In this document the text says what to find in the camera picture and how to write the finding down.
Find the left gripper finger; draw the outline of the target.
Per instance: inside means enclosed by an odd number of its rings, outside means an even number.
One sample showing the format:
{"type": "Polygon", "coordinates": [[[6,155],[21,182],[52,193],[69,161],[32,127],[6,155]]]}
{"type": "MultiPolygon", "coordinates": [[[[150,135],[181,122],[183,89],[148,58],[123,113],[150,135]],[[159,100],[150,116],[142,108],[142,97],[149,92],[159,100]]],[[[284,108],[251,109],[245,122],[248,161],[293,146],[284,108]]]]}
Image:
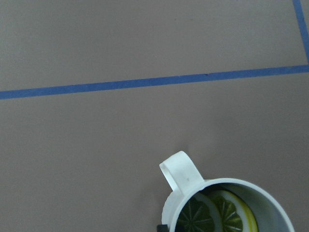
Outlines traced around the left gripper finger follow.
{"type": "Polygon", "coordinates": [[[157,232],[169,232],[169,227],[167,224],[159,224],[156,227],[157,232]]]}

